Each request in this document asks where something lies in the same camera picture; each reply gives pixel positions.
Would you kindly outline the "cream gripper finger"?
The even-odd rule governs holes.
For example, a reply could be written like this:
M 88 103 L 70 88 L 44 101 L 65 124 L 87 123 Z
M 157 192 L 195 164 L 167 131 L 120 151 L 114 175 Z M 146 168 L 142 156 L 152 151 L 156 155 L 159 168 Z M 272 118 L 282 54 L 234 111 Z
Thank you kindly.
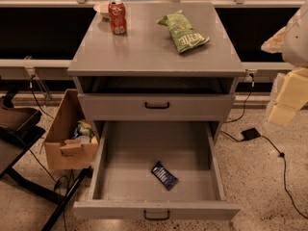
M 283 77 L 283 83 L 274 98 L 268 122 L 276 126 L 287 125 L 308 102 L 308 69 L 296 68 Z

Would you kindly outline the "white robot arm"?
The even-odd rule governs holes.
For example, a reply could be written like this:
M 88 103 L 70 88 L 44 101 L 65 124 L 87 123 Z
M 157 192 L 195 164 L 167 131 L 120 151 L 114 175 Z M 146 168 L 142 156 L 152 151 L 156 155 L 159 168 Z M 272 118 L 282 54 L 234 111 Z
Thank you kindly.
M 283 61 L 294 69 L 278 76 L 278 93 L 271 92 L 267 123 L 275 127 L 286 126 L 308 103 L 308 3 L 302 5 L 287 25 L 266 40 L 261 49 L 268 53 L 281 53 Z

